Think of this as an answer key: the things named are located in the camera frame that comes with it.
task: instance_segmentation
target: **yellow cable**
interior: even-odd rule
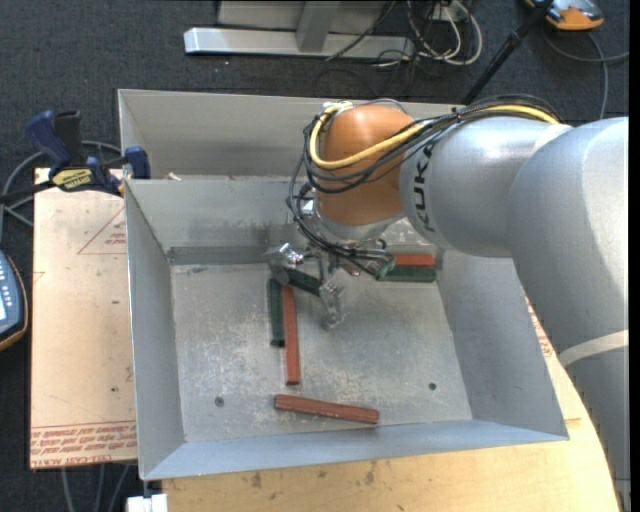
[[[359,153],[356,153],[355,155],[352,155],[347,158],[343,158],[342,160],[334,160],[332,162],[329,162],[327,160],[322,160],[318,156],[318,153],[316,151],[318,134],[320,133],[320,130],[322,129],[324,124],[327,122],[328,116],[336,112],[337,110],[340,110],[341,108],[342,106],[338,106],[338,105],[331,105],[327,107],[327,109],[325,109],[322,112],[322,114],[320,114],[320,118],[318,119],[318,121],[316,121],[316,124],[313,126],[313,129],[311,130],[311,136],[309,137],[309,155],[311,156],[311,160],[313,161],[313,163],[323,169],[340,169],[341,167],[347,167],[349,165],[358,163],[364,160],[365,158],[377,153],[378,151],[390,149],[392,146],[395,146],[397,144],[400,144],[401,142],[404,142],[405,140],[409,139],[412,135],[419,132],[424,126],[424,123],[412,126],[411,128],[407,129],[402,133],[394,135],[389,139],[385,139],[382,142],[379,142],[378,144],[371,146],[370,148],[364,149]]]
[[[418,133],[424,127],[424,123],[420,123],[415,126],[412,126],[411,128],[408,128],[407,130],[397,135],[394,135],[393,137],[385,139],[382,142],[379,142],[378,144],[371,146],[370,148],[364,149],[359,153],[356,153],[355,155],[351,155],[347,158],[343,158],[342,160],[334,160],[331,162],[327,160],[322,160],[318,156],[317,149],[316,149],[318,134],[320,133],[320,130],[325,125],[325,123],[329,120],[329,118],[335,112],[338,112],[343,108],[344,108],[344,104],[334,103],[332,105],[329,105],[322,112],[322,114],[320,114],[320,117],[318,118],[318,120],[316,121],[316,124],[313,126],[313,129],[311,130],[311,135],[309,137],[309,156],[311,157],[311,161],[321,169],[331,169],[331,170],[340,169],[342,167],[347,167],[349,165],[353,165],[358,162],[361,162],[365,158],[368,158],[379,151],[390,149],[393,146],[401,144],[402,142],[408,140],[410,137]],[[538,110],[533,107],[527,107],[524,105],[515,105],[515,104],[496,105],[494,107],[483,108],[481,109],[481,111],[482,110],[491,110],[491,111],[497,111],[497,112],[499,111],[519,112],[521,114],[527,114],[533,117],[537,117],[538,119],[546,123],[560,124],[560,122],[556,118],[547,114],[546,112],[543,112],[542,110]]]
[[[526,107],[524,105],[496,105],[495,107],[487,107],[487,108],[483,108],[482,110],[493,110],[493,111],[506,110],[508,112],[520,112],[521,114],[528,114],[530,116],[537,117],[538,119],[540,119],[541,121],[544,121],[545,123],[560,124],[560,121],[558,121],[555,117],[550,116],[546,112],[543,112],[542,110],[538,110],[537,108]]]

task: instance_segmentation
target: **metal bar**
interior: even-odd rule
[[[355,36],[329,34],[324,46],[317,51],[301,51],[296,32],[268,30],[240,30],[225,28],[192,28],[184,33],[185,52],[202,54],[292,55],[301,57],[329,57],[353,42]],[[397,58],[396,52],[413,52],[413,44],[404,37],[367,36],[343,57],[375,59],[382,52]]]
[[[305,2],[296,28],[296,41],[301,52],[322,51],[333,17],[340,2]]]

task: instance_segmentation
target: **blue clamp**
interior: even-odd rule
[[[74,154],[78,153],[77,148],[82,146],[79,132],[80,113],[64,113],[60,116],[64,121],[60,123],[60,126],[64,127],[64,133],[60,134],[62,136],[56,133],[51,111],[35,116],[26,128],[27,137],[36,149],[53,161],[49,180],[66,192],[96,190],[122,195],[122,181],[113,176],[100,160],[88,157],[85,161],[83,155]],[[76,151],[72,153],[69,147],[76,148]],[[149,159],[140,146],[127,148],[119,161],[128,165],[127,172],[131,177],[137,179],[151,177]]]

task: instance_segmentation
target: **white strap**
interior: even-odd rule
[[[584,343],[568,348],[558,355],[558,360],[560,364],[566,368],[570,364],[580,361],[585,357],[595,356],[596,354],[602,354],[603,352],[626,347],[627,345],[629,345],[629,329],[607,334],[606,336],[585,341]]]

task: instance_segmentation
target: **power cord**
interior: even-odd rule
[[[114,146],[112,144],[107,144],[105,142],[97,142],[97,141],[93,141],[93,140],[86,140],[86,141],[82,141],[82,145],[85,148],[93,148],[93,149],[97,149],[98,154],[100,156],[100,158],[103,158],[103,150],[108,150],[110,152],[113,153],[117,153],[117,154],[121,154],[121,150],[119,147]],[[38,153],[34,153],[31,156],[27,157],[25,160],[23,160],[7,177],[7,180],[5,181],[3,187],[2,187],[2,195],[0,196],[0,199],[8,199],[10,198],[14,193],[11,192],[11,188],[13,186],[14,181],[16,180],[16,178],[28,171],[28,172],[32,172],[33,171],[33,165],[40,161],[40,160],[44,160],[45,158],[47,158],[47,155],[45,155],[44,153],[38,152]],[[32,193],[38,192],[39,190],[44,190],[46,188],[50,188],[49,185],[45,185],[45,186],[41,186],[38,187],[37,185],[34,187],[31,187],[29,190]],[[11,204],[5,204],[5,201],[0,202],[0,245],[2,245],[2,240],[3,240],[3,236],[4,236],[4,220],[5,220],[5,215],[11,215],[13,218],[15,218],[17,221],[19,221],[20,223],[29,226],[31,228],[33,228],[33,222],[30,221],[29,219],[27,219],[24,215],[18,213],[16,211],[17,208],[24,206],[25,204],[29,203],[33,201],[33,195],[32,194],[28,194],[26,197],[21,197],[20,199],[16,199],[15,202],[11,202],[11,200],[9,202],[11,202]]]
[[[118,478],[118,482],[113,490],[111,495],[111,499],[109,500],[109,506],[107,508],[107,512],[113,512],[118,502],[118,498],[120,497],[120,491],[122,490],[122,486],[124,485],[124,481],[131,470],[132,464],[125,464],[120,477]],[[102,505],[102,494],[104,490],[104,482],[105,482],[105,473],[106,473],[106,464],[100,465],[100,474],[98,480],[98,490],[96,493],[96,498],[93,506],[93,512],[100,512],[100,507]],[[67,512],[75,512],[75,505],[73,503],[73,497],[71,496],[71,490],[69,486],[69,475],[67,472],[67,468],[60,469],[60,477],[62,478],[62,489],[64,492],[64,499],[67,505]]]
[[[609,63],[628,59],[629,52],[627,51],[627,52],[620,53],[618,55],[612,55],[610,57],[606,57],[602,51],[602,48],[600,47],[598,42],[595,40],[593,35],[587,34],[587,38],[589,39],[589,41],[595,48],[596,52],[598,53],[598,58],[583,57],[581,55],[574,55],[574,54],[568,53],[562,50],[561,48],[559,48],[556,44],[553,43],[553,41],[551,41],[551,39],[549,38],[549,35],[544,29],[542,30],[542,37],[544,41],[547,43],[547,45],[549,46],[549,48],[551,48],[553,51],[555,51],[562,57],[575,60],[578,62],[601,65],[602,67],[602,101],[600,103],[598,119],[604,119],[604,115],[606,113],[606,108],[607,108],[607,101],[609,98]]]
[[[384,19],[389,15],[389,13],[391,12],[391,10],[393,9],[393,6],[395,5],[395,1],[391,1],[391,2],[387,2],[385,4],[385,6],[382,8],[382,11],[380,12],[380,15],[378,16],[378,18],[373,22],[373,24],[364,32],[362,32],[362,34],[360,34],[358,37],[356,37],[351,43],[349,43],[347,46],[345,46],[344,48],[342,48],[342,50],[334,53],[333,55],[331,55],[330,57],[327,57],[325,59],[326,62],[331,61],[333,59],[337,59],[339,57],[342,57],[345,53],[347,53],[349,50],[352,50],[353,48],[355,48],[356,46],[358,46],[362,40],[367,37],[368,35],[370,35],[377,27],[378,25],[380,25],[380,23],[382,23],[382,21],[384,21]]]
[[[456,41],[455,48],[449,48],[444,51],[436,50],[433,45],[428,43],[426,40],[428,32],[430,31],[431,27],[433,27],[435,13],[434,7],[432,6],[428,14],[422,19],[423,27],[421,30],[419,30],[416,25],[416,13],[413,9],[413,2],[411,2],[411,0],[407,0],[406,3],[407,18],[409,21],[409,25],[413,31],[415,44],[420,48],[418,52],[418,55],[420,57],[442,61],[445,64],[450,64],[452,66],[468,66],[469,64],[473,64],[478,60],[482,53],[483,46],[482,30],[480,29],[480,25],[478,24],[475,16],[473,16],[473,14],[462,4],[462,2],[460,2],[459,0],[454,0],[449,6],[440,6],[439,12],[444,13],[445,17],[447,18],[447,24],[455,35]],[[458,9],[458,11],[462,13],[462,21],[469,22],[471,24],[472,33],[475,38],[475,52],[471,56],[465,56],[462,60],[456,59],[456,57],[462,51],[464,45],[463,36],[458,27],[458,23],[454,21],[453,17],[451,16],[451,9]]]

